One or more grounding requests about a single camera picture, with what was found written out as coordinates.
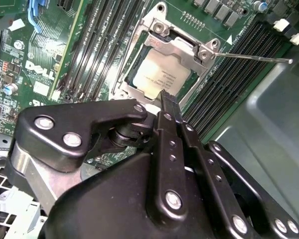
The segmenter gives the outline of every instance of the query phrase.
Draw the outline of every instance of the silver bolt head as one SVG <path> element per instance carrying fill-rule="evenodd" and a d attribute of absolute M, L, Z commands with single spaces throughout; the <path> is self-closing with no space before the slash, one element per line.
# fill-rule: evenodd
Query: silver bolt head
<path fill-rule="evenodd" d="M 189 124 L 186 125 L 186 129 L 189 130 L 189 131 L 194 131 L 193 127 L 190 126 Z"/>
<path fill-rule="evenodd" d="M 214 148 L 215 148 L 217 151 L 221 151 L 221 148 L 220 148 L 217 144 L 214 144 Z"/>
<path fill-rule="evenodd" d="M 176 193 L 174 193 L 172 191 L 168 191 L 165 195 L 165 198 L 166 198 L 167 204 L 171 208 L 173 208 L 175 210 L 178 210 L 181 208 L 181 200 Z"/>
<path fill-rule="evenodd" d="M 288 220 L 288 226 L 290 227 L 291 231 L 293 231 L 294 233 L 296 234 L 299 233 L 297 226 L 292 221 Z"/>
<path fill-rule="evenodd" d="M 81 145 L 81 137 L 76 133 L 67 133 L 63 136 L 63 142 L 70 147 L 78 147 Z"/>
<path fill-rule="evenodd" d="M 233 223 L 238 231 L 240 231 L 243 234 L 247 233 L 247 225 L 239 216 L 233 216 Z"/>
<path fill-rule="evenodd" d="M 134 109 L 137 110 L 138 112 L 143 112 L 143 108 L 140 105 L 135 105 Z"/>
<path fill-rule="evenodd" d="M 39 117 L 34 120 L 35 126 L 37 126 L 40 129 L 48 130 L 53 128 L 54 123 L 51 119 L 47 117 Z"/>
<path fill-rule="evenodd" d="M 283 233 L 287 233 L 287 228 L 286 226 L 283 224 L 282 221 L 280 221 L 279 219 L 275 219 L 275 223 L 276 223 L 276 226 L 277 228 L 283 232 Z"/>

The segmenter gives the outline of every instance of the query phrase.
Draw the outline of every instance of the electrolytic capacitor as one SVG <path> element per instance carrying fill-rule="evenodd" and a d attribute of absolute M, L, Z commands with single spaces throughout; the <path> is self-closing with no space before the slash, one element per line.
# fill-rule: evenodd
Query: electrolytic capacitor
<path fill-rule="evenodd" d="M 3 88 L 3 92 L 7 96 L 11 96 L 13 93 L 18 91 L 18 86 L 14 83 L 10 83 Z"/>

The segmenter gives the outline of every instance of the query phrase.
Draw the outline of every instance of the black mechanical linkage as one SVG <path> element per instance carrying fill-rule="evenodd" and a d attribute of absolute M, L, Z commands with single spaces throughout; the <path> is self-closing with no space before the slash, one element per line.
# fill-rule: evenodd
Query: black mechanical linkage
<path fill-rule="evenodd" d="M 50 206 L 40 239 L 299 238 L 297 222 L 219 143 L 201 144 L 174 96 L 162 91 L 155 104 L 157 116 L 136 100 L 34 107 L 19 115 L 6 170 L 23 165 L 23 180 Z M 39 118 L 53 124 L 38 125 Z M 66 144 L 68 133 L 81 144 Z M 127 146 L 137 153 L 80 181 L 85 158 Z M 63 180 L 60 188 L 54 179 Z M 46 200 L 51 191 L 57 200 Z"/>

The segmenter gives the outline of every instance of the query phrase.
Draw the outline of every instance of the gray metal panel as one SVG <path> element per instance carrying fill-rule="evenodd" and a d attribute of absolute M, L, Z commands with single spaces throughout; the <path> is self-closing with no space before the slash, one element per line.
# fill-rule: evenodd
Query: gray metal panel
<path fill-rule="evenodd" d="M 299 65 L 276 65 L 213 139 L 299 223 Z"/>

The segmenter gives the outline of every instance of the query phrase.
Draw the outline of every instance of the screw hole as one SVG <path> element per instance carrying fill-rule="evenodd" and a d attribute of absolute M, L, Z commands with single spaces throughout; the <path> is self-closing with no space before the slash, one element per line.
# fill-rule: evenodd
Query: screw hole
<path fill-rule="evenodd" d="M 216 179 L 217 179 L 218 182 L 221 182 L 221 180 L 222 180 L 219 175 L 216 175 Z"/>
<path fill-rule="evenodd" d="M 176 147 L 176 143 L 172 140 L 169 142 L 169 145 L 172 146 L 172 147 Z"/>
<path fill-rule="evenodd" d="M 174 155 L 170 155 L 169 156 L 170 161 L 175 162 L 176 161 L 176 157 Z"/>
<path fill-rule="evenodd" d="M 160 12 L 163 12 L 165 9 L 165 7 L 163 5 L 158 5 L 157 6 L 157 10 L 160 11 Z"/>
<path fill-rule="evenodd" d="M 217 41 L 213 41 L 212 43 L 212 46 L 215 48 L 216 46 L 218 46 L 218 42 Z"/>
<path fill-rule="evenodd" d="M 246 16 L 248 14 L 248 9 L 244 9 L 241 14 L 242 14 L 242 16 Z"/>

